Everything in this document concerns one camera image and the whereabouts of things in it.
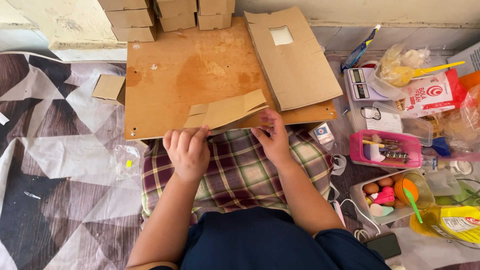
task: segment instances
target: brown egg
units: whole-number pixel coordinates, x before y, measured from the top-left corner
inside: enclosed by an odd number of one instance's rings
[[[390,177],[385,177],[377,181],[379,186],[393,186],[393,179]]]
[[[399,198],[395,198],[395,201],[393,201],[393,203],[394,208],[405,206],[405,204]]]
[[[393,206],[393,205],[395,205],[395,201],[382,203],[382,205],[383,205],[383,206]]]
[[[390,176],[390,178],[393,179],[393,182],[396,182],[398,180],[402,180],[403,176],[404,176],[403,174],[397,173],[397,174],[394,174],[394,175]]]
[[[363,186],[363,191],[365,191],[367,194],[377,193],[379,189],[380,188],[375,183],[368,183]]]

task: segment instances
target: yellow label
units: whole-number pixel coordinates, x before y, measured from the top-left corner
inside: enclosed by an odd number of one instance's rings
[[[443,208],[440,211],[440,223],[450,235],[480,244],[480,211],[477,208],[471,206]]]

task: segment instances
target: person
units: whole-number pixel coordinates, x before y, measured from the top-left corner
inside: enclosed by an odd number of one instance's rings
[[[170,130],[163,146],[175,168],[138,237],[126,270],[386,269],[382,257],[346,230],[289,152],[281,116],[265,109],[252,128],[276,166],[291,216],[255,207],[207,212],[190,227],[193,200],[210,161],[208,127]]]

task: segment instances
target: digital kitchen scale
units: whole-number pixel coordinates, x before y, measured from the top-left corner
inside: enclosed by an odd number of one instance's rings
[[[345,86],[349,88],[353,100],[390,100],[367,85],[366,78],[374,71],[374,68],[351,68],[344,72]]]

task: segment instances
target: pink plastic container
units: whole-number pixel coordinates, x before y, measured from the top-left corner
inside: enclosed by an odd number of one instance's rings
[[[399,143],[403,143],[403,145],[400,146],[400,151],[408,153],[408,158],[410,158],[411,160],[405,165],[397,165],[366,159],[363,155],[363,137],[371,137],[373,134],[379,135],[382,139],[396,140]],[[405,134],[391,133],[378,130],[362,129],[359,132],[352,134],[350,136],[350,158],[355,164],[369,165],[375,167],[420,168],[422,165],[421,145],[420,141],[417,138]]]

